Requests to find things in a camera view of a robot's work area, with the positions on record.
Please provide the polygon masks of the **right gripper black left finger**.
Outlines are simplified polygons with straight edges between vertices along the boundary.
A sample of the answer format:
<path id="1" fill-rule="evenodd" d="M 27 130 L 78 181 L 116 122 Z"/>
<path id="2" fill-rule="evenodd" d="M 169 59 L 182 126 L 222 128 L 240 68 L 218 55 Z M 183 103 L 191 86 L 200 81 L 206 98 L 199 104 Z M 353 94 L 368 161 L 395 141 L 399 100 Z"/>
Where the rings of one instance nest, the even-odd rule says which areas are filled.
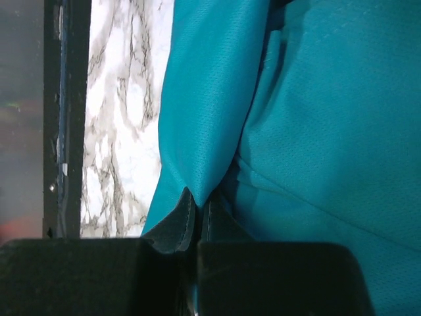
<path id="1" fill-rule="evenodd" d="M 184 190 L 140 238 L 13 240 L 1 247 L 2 315 L 193 315 L 186 263 L 197 211 Z"/>

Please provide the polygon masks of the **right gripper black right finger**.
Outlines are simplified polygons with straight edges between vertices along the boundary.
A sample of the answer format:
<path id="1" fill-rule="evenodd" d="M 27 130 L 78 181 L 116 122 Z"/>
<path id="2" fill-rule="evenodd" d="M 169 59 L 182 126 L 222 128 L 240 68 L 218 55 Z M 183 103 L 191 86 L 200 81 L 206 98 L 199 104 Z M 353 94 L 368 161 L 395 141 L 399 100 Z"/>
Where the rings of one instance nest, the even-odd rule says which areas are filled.
<path id="1" fill-rule="evenodd" d="M 373 315 L 359 264 L 345 247 L 258 242 L 220 194 L 203 209 L 197 246 L 200 315 Z"/>

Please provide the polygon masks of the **teal t shirt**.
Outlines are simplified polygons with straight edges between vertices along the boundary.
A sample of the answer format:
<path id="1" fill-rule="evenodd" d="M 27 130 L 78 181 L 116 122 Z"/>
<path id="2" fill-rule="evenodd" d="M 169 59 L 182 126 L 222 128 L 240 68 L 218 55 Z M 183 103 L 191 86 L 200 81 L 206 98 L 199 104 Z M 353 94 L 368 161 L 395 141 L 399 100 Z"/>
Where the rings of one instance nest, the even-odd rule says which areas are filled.
<path id="1" fill-rule="evenodd" d="M 221 187 L 263 240 L 336 242 L 420 314 L 420 2 L 176 1 L 144 229 Z"/>

